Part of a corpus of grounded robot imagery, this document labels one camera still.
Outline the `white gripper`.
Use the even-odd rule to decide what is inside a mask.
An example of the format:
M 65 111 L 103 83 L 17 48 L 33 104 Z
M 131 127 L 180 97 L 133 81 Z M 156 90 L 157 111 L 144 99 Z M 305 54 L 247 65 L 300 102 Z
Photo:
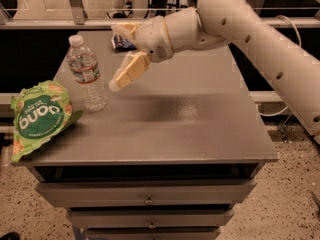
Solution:
M 150 60 L 159 63 L 170 59 L 174 54 L 165 18 L 162 16 L 151 18 L 140 26 L 138 23 L 116 23 L 111 29 L 115 35 L 137 45 L 140 50 L 125 55 L 109 82 L 109 89 L 113 92 L 126 88 L 143 75 L 148 70 Z

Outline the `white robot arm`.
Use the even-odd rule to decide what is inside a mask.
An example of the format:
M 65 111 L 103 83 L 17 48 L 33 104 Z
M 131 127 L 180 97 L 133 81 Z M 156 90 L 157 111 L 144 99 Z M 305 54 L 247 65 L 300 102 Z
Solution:
M 142 23 L 116 23 L 114 34 L 136 48 L 109 82 L 117 92 L 150 63 L 184 50 L 210 50 L 228 42 L 239 48 L 315 139 L 320 138 L 320 62 L 266 24 L 246 0 L 198 0 L 196 7 Z

